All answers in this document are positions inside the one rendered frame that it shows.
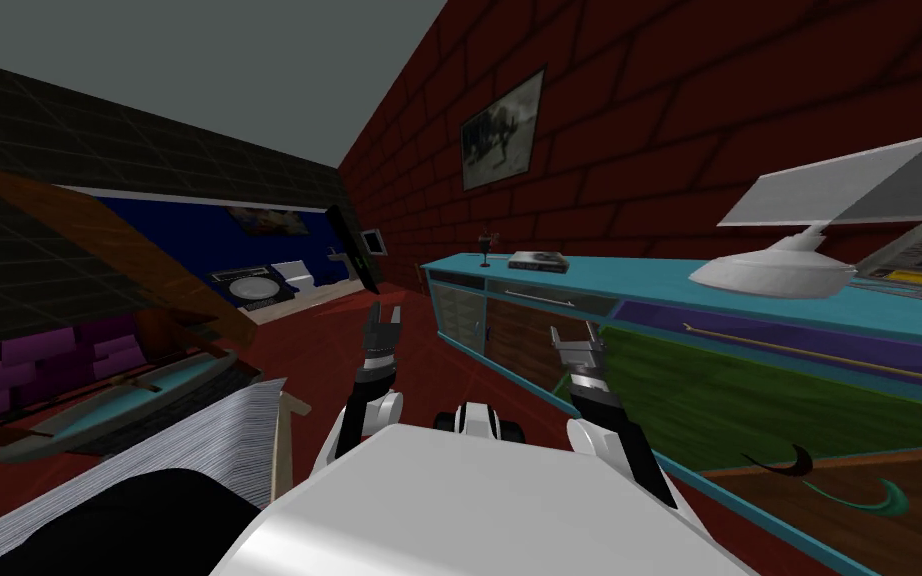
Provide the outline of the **teal cabinet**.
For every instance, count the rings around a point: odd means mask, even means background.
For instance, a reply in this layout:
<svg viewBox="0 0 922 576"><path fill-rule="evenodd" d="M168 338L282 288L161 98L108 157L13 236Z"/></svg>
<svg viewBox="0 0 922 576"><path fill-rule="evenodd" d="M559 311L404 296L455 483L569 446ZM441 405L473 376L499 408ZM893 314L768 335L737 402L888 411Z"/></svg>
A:
<svg viewBox="0 0 922 576"><path fill-rule="evenodd" d="M897 339L922 344L922 286L860 279L827 299L776 300L720 292L692 282L693 260L573 257L565 274L507 268L503 255L460 253L423 266L439 335L513 382L567 413L574 412L563 384L569 375L550 344L556 327L567 340L582 337L586 321L607 328L680 343L783 370L833 380L922 404L922 385L828 366L783 354L625 323L613 318L626 301L669 305L730 316ZM490 279L564 288L618 298L607 317L564 310L490 293ZM768 576L882 576L770 515L694 471L656 451L658 462L695 498L699 516L730 548Z"/></svg>

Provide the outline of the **black open door leaf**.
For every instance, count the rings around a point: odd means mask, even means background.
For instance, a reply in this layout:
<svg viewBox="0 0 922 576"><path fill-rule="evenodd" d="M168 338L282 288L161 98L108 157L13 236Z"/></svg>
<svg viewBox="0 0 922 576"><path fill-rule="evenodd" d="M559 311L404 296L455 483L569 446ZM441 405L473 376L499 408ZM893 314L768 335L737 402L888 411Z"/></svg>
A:
<svg viewBox="0 0 922 576"><path fill-rule="evenodd" d="M359 280L369 292L379 294L377 283L372 277L367 261L351 235L341 208L338 205L332 205L325 211L325 216L343 248L344 263L351 274L351 279Z"/></svg>

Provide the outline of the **dark grey drawer front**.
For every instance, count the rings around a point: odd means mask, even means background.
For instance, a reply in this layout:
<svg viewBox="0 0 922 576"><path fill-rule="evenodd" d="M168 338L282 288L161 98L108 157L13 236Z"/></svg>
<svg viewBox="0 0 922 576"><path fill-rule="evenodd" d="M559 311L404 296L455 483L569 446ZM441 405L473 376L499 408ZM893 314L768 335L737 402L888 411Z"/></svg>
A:
<svg viewBox="0 0 922 576"><path fill-rule="evenodd" d="M506 294L503 294L505 290L511 290L515 292L523 292L534 294L537 296L542 296L546 298L551 298L560 301L572 301L575 303L574 308L564 307L564 306L554 306L542 302L537 302L535 300L530 300L526 298L516 298L524 302L533 302L539 303L542 305L552 306L554 308L564 308L564 310L576 310L593 316L607 317L611 315L613 308L618 303L618 298L603 296L598 294L578 292L564 288L556 287L544 287L544 286L534 286L529 284L521 284L515 282L508 282L502 280L490 279L486 282L486 290L490 293L504 295L512 297Z"/></svg>

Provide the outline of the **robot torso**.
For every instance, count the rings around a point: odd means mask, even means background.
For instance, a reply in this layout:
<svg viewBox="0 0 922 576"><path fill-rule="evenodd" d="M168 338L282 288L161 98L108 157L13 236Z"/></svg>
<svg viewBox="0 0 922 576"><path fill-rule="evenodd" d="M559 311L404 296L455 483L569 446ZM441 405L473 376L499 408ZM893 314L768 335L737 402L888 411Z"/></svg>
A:
<svg viewBox="0 0 922 576"><path fill-rule="evenodd" d="M400 407L374 402L343 456L332 431L210 576L758 576L681 494L638 483L615 431L571 420L556 450L506 441L480 405L460 433Z"/></svg>

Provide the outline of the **dark wall picture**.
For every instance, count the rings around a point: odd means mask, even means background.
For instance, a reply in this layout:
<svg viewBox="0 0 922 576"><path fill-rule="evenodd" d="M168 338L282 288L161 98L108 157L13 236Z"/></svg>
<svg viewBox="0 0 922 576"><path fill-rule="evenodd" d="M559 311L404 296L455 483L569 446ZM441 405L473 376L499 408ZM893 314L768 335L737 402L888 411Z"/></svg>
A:
<svg viewBox="0 0 922 576"><path fill-rule="evenodd" d="M296 211L228 206L225 210L250 236L308 236L307 225Z"/></svg>

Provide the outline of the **purple drawer front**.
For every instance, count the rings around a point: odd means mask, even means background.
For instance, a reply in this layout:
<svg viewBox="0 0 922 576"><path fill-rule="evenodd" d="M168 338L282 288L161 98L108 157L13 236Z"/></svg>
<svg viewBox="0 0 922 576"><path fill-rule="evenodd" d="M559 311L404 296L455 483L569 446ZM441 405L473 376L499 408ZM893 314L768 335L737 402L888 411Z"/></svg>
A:
<svg viewBox="0 0 922 576"><path fill-rule="evenodd" d="M758 349L758 351L762 352L783 354L791 358L853 369L874 376L895 378L922 385L922 380L912 377L853 367L829 360L779 352L775 351L775 349L687 332L682 324L687 323L694 328L922 373L922 344L919 343L630 300L626 300L617 306L613 318L625 323L649 326L669 332L687 333L731 345Z"/></svg>

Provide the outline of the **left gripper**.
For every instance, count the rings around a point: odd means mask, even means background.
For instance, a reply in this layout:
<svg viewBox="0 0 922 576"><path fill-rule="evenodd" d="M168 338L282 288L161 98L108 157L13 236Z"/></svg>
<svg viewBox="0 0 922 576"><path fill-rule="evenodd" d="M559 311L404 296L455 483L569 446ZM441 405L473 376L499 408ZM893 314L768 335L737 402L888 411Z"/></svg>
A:
<svg viewBox="0 0 922 576"><path fill-rule="evenodd" d="M362 368L366 370L388 367L396 362L395 349L401 332L401 308L393 308L390 320L384 324L384 329L379 329L381 310L381 302L374 301L364 324L362 347L365 358Z"/></svg>

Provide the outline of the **grey framed wall picture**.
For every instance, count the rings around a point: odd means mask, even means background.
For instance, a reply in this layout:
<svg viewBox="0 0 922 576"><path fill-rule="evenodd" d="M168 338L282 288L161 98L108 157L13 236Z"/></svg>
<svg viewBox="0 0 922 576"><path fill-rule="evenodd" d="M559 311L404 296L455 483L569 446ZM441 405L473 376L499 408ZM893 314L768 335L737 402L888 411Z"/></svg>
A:
<svg viewBox="0 0 922 576"><path fill-rule="evenodd" d="M461 125L464 191L529 171L546 70L541 67Z"/></svg>

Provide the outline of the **black front-loading washing machine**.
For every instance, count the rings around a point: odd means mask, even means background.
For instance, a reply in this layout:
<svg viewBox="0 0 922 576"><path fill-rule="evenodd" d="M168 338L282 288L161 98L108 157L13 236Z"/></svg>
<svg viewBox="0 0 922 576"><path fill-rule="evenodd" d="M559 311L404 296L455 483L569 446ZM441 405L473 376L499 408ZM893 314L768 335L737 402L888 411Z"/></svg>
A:
<svg viewBox="0 0 922 576"><path fill-rule="evenodd" d="M221 295L246 311L295 298L285 279L270 266L215 271L209 274L209 278Z"/></svg>

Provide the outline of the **brown wooden cabinet door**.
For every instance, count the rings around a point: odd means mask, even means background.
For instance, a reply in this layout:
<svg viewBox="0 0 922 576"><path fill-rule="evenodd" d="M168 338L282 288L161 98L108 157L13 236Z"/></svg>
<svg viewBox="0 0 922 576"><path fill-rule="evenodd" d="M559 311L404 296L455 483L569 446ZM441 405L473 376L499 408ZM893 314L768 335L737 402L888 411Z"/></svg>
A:
<svg viewBox="0 0 922 576"><path fill-rule="evenodd" d="M803 478L756 467L710 471L706 478L882 576L922 576L922 449L818 460ZM850 502L876 504L885 496L879 478L906 494L905 515L869 515L803 484Z"/></svg>

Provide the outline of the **green cabinet door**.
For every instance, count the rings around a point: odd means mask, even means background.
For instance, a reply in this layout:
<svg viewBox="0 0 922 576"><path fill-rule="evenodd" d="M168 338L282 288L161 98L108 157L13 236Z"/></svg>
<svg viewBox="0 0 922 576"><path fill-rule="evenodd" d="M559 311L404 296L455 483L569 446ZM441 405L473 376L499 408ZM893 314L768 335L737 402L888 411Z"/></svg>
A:
<svg viewBox="0 0 922 576"><path fill-rule="evenodd" d="M607 328L608 386L652 449L694 471L922 447L922 404Z"/></svg>

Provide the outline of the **dark book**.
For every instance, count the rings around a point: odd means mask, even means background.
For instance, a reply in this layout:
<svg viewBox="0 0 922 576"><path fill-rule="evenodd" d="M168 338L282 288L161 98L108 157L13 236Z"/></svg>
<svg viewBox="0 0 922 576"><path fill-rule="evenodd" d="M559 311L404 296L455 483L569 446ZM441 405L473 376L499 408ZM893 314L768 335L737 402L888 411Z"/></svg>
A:
<svg viewBox="0 0 922 576"><path fill-rule="evenodd" d="M519 251L507 260L507 268L565 274L569 260L559 252Z"/></svg>

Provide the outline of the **white table lamp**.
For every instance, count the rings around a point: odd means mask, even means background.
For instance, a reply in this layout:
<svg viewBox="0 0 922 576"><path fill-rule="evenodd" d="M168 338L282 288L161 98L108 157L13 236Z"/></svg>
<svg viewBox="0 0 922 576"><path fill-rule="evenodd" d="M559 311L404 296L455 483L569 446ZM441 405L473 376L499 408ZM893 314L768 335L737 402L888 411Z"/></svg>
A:
<svg viewBox="0 0 922 576"><path fill-rule="evenodd" d="M818 253L829 225L922 221L922 138L760 176L720 227L802 227L763 250L719 257L689 279L776 299L826 299L855 276Z"/></svg>

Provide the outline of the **grey striped chair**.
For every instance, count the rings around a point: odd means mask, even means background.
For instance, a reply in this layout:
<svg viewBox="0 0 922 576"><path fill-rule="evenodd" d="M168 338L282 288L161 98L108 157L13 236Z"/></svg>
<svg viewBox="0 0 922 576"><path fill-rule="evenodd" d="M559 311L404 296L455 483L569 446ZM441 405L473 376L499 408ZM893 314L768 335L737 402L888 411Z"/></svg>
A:
<svg viewBox="0 0 922 576"><path fill-rule="evenodd" d="M279 380L238 390L0 518L0 576L216 576L293 485Z"/></svg>

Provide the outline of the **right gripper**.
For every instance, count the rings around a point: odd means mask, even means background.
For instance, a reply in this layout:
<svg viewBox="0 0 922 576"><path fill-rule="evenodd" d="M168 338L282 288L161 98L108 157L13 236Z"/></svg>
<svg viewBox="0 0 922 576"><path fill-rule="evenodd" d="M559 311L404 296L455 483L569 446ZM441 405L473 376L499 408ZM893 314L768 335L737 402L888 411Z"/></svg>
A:
<svg viewBox="0 0 922 576"><path fill-rule="evenodd" d="M585 325L588 341L562 341L558 333L552 333L551 343L569 371L573 386L605 386L607 347L599 325L592 321L586 321Z"/></svg>

